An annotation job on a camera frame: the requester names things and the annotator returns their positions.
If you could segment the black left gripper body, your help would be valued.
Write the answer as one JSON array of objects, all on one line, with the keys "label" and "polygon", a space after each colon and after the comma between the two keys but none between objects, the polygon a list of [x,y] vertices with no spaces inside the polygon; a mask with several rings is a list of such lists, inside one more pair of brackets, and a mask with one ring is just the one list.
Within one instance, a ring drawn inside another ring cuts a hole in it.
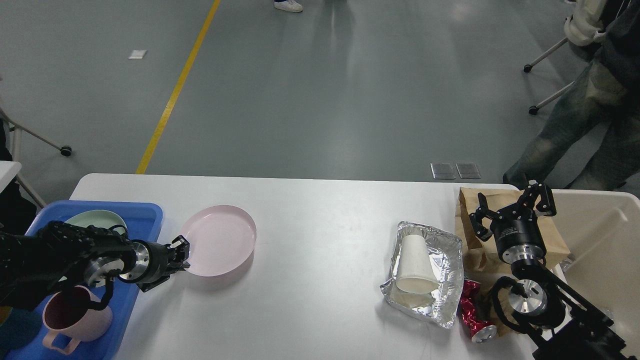
[{"label": "black left gripper body", "polygon": [[135,251],[135,262],[131,269],[131,283],[138,285],[144,277],[162,273],[170,275],[170,246],[156,242],[135,240],[132,242]]}]

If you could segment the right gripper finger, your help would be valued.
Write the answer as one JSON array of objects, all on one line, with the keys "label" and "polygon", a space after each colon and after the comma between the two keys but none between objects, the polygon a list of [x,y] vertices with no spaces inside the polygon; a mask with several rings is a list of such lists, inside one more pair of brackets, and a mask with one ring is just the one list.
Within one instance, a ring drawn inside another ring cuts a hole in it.
[{"label": "right gripper finger", "polygon": [[489,208],[489,202],[484,193],[478,193],[478,207],[469,214],[471,227],[475,236],[482,242],[487,242],[493,236],[493,231],[483,225],[483,219],[491,221],[500,219],[501,214]]},{"label": "right gripper finger", "polygon": [[512,218],[554,217],[557,214],[553,191],[544,183],[531,182],[510,207]]}]

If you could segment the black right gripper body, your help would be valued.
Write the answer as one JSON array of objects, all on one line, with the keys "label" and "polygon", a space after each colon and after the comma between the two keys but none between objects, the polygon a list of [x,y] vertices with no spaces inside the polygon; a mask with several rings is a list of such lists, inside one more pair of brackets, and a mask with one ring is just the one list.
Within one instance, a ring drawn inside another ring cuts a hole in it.
[{"label": "black right gripper body", "polygon": [[519,260],[542,260],[547,249],[536,216],[502,216],[491,222],[498,259],[505,264]]}]

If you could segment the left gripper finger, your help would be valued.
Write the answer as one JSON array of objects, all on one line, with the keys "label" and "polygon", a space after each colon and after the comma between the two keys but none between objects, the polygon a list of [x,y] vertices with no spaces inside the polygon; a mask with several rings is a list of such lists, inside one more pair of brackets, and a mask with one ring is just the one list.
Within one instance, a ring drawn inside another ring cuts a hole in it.
[{"label": "left gripper finger", "polygon": [[163,273],[151,274],[142,278],[142,280],[137,283],[137,287],[145,293],[165,283],[169,278],[170,275],[165,275]]},{"label": "left gripper finger", "polygon": [[174,240],[170,243],[170,267],[174,271],[186,271],[191,267],[188,259],[190,257],[190,242],[183,237],[183,235],[178,235]]}]

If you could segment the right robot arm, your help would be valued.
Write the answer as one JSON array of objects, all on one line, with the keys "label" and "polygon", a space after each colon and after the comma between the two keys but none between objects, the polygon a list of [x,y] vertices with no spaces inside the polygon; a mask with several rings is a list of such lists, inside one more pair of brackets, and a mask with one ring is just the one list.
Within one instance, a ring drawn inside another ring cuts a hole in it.
[{"label": "right robot arm", "polygon": [[492,210],[483,193],[469,215],[474,235],[494,239],[497,257],[510,266],[490,289],[493,309],[514,332],[536,344],[535,360],[624,360],[626,342],[614,321],[546,266],[547,249],[538,225],[557,214],[553,192],[532,181],[514,203]]}]

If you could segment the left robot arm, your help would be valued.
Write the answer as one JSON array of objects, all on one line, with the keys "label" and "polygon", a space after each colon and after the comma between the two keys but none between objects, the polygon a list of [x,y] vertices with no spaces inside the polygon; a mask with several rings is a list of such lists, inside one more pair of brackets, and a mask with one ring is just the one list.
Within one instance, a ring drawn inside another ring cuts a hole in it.
[{"label": "left robot arm", "polygon": [[100,300],[73,300],[74,306],[104,310],[114,281],[147,292],[189,269],[190,242],[182,235],[169,244],[128,239],[111,228],[50,221],[35,235],[1,233],[1,305],[34,310],[46,297],[72,297],[76,286],[105,287]]}]

